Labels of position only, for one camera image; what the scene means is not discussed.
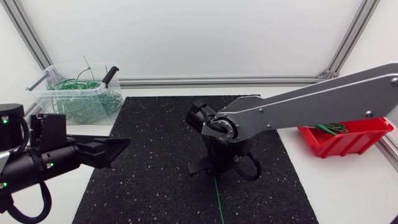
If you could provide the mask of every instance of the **coiled green wire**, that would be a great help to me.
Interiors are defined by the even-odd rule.
[[[305,126],[306,128],[315,128],[329,134],[336,136],[339,133],[349,133],[347,130],[347,126],[341,123],[332,123],[332,124],[317,124],[313,126]]]
[[[54,86],[47,82],[47,85],[50,90],[95,89],[101,85],[101,81],[95,81],[94,74],[88,63],[87,66],[88,68],[80,72],[77,78],[60,80]],[[91,72],[93,81],[79,80],[80,75],[86,71]],[[122,96],[119,93],[107,90],[95,96],[68,96],[66,99],[52,100],[52,109],[54,113],[65,114],[67,119],[73,118],[78,124],[90,124],[119,111],[122,107],[122,101]]]

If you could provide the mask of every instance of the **black cable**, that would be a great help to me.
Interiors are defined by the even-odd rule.
[[[42,213],[40,213],[40,215],[36,217],[28,217],[22,214],[22,212],[20,212],[18,208],[16,208],[14,205],[12,205],[11,208],[7,210],[10,216],[12,216],[21,223],[33,224],[43,221],[47,217],[47,215],[49,215],[52,204],[50,191],[47,188],[44,181],[39,182],[39,184],[40,184],[40,189],[42,191],[43,204],[44,204]]]
[[[202,115],[203,115],[203,119],[204,119],[205,124],[206,124],[209,128],[211,128],[211,129],[213,129],[213,130],[215,130],[215,131],[221,132],[221,133],[225,133],[225,134],[228,133],[228,130],[227,130],[226,128],[219,127],[219,126],[217,126],[217,125],[211,123],[210,120],[209,120],[209,117],[208,117],[208,115],[207,115],[207,113],[206,113],[206,111],[205,111],[203,108],[200,108],[200,111],[201,111],[201,113],[202,113]]]
[[[231,161],[231,165],[233,167],[233,169],[245,180],[250,180],[250,181],[255,181],[257,180],[260,175],[261,175],[261,163],[260,161],[258,161],[254,155],[251,152],[248,152],[247,156],[253,161],[254,165],[256,166],[257,169],[257,173],[255,175],[248,175],[246,173],[244,173],[240,166],[235,162],[235,161]]]
[[[16,155],[16,154],[22,153],[24,151],[24,149],[26,148],[27,143],[29,141],[29,127],[24,118],[21,118],[21,125],[22,125],[22,129],[24,130],[24,141],[22,142],[21,146],[19,146],[19,148],[16,151],[11,153],[11,155]]]

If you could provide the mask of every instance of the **red plastic bin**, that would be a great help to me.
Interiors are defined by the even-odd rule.
[[[341,122],[349,133],[333,136],[314,128],[298,127],[316,156],[362,154],[394,128],[384,118]]]

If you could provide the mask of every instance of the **black handle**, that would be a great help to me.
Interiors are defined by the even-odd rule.
[[[112,80],[114,74],[119,71],[119,69],[115,66],[111,68],[111,70],[108,72],[108,74],[105,75],[105,78],[102,80],[103,83],[106,84],[106,87],[108,87],[108,84]]]

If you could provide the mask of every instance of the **bin handle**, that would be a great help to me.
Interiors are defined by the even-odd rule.
[[[45,74],[40,78],[36,83],[34,83],[30,88],[27,87],[25,90],[27,91],[32,91],[34,88],[36,88],[43,80],[45,80],[47,77],[49,77],[49,71],[45,71]]]
[[[105,78],[102,80],[103,83],[105,83],[106,87],[108,88],[108,84],[110,83],[110,81],[112,80],[114,74],[119,71],[119,69],[115,66],[113,66],[108,74],[105,75]]]

